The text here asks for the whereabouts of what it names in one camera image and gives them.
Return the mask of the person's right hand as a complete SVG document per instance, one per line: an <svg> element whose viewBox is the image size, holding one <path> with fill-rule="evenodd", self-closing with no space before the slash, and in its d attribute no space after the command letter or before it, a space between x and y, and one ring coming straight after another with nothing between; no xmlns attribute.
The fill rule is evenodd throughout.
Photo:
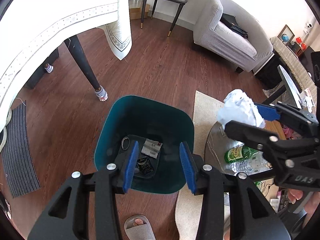
<svg viewBox="0 0 320 240"><path fill-rule="evenodd" d="M308 215L313 215L319 205L319 192L303 192L301 190L288 189L290 205L288 210L299 213L303 209Z"/></svg>

